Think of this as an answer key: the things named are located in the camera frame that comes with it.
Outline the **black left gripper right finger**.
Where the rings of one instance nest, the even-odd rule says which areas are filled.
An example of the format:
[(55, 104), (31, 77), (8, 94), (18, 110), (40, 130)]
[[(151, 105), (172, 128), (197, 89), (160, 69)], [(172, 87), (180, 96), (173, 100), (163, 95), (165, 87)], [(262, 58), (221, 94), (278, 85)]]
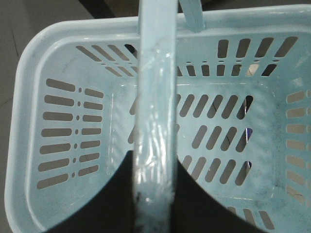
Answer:
[(176, 189), (171, 211), (172, 233), (261, 233), (209, 195), (176, 164)]

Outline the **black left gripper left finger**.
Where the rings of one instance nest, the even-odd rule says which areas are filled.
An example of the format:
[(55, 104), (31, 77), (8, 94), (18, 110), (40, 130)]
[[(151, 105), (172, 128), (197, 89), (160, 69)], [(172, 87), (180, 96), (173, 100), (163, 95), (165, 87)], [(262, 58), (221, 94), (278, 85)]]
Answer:
[(106, 185), (76, 213), (48, 230), (50, 233), (132, 233), (133, 151), (129, 150)]

